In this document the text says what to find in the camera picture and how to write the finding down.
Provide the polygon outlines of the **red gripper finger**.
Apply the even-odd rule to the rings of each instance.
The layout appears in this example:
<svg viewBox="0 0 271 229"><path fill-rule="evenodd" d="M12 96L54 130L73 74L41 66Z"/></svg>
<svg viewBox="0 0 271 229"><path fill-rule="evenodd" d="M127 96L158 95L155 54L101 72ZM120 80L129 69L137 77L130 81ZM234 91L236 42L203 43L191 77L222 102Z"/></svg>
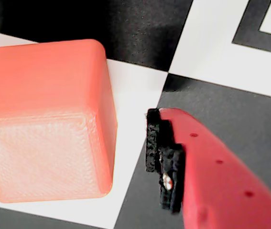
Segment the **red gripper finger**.
<svg viewBox="0 0 271 229"><path fill-rule="evenodd" d="M207 127L177 108L146 115L146 171L186 229L271 229L271 191Z"/></svg>

